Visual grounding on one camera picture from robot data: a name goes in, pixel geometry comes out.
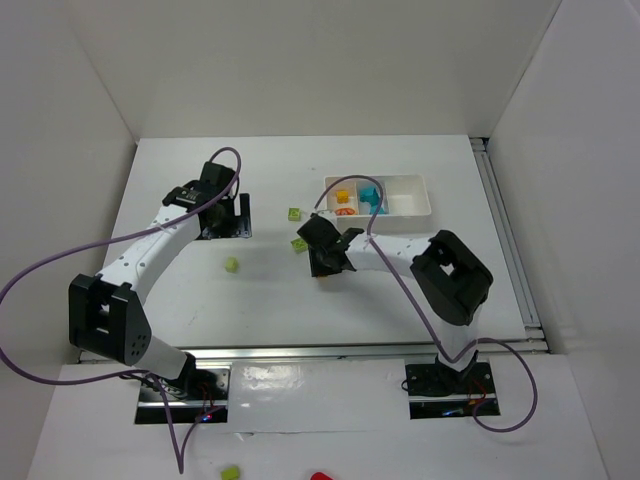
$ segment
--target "green cube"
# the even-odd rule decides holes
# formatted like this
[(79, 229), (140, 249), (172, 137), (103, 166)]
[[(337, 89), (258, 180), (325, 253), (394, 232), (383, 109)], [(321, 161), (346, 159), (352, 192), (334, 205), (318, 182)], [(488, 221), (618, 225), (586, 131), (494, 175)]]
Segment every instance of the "green cube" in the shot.
[(302, 218), (302, 212), (299, 208), (290, 208), (289, 209), (289, 221), (290, 222), (299, 222)]
[(235, 465), (220, 472), (222, 480), (238, 480), (240, 478), (240, 469)]
[(236, 257), (229, 257), (224, 264), (224, 269), (229, 273), (236, 273), (238, 271), (238, 259)]
[(309, 250), (309, 245), (307, 242), (302, 240), (301, 238), (296, 238), (295, 240), (291, 240), (291, 246), (296, 253), (302, 253)]

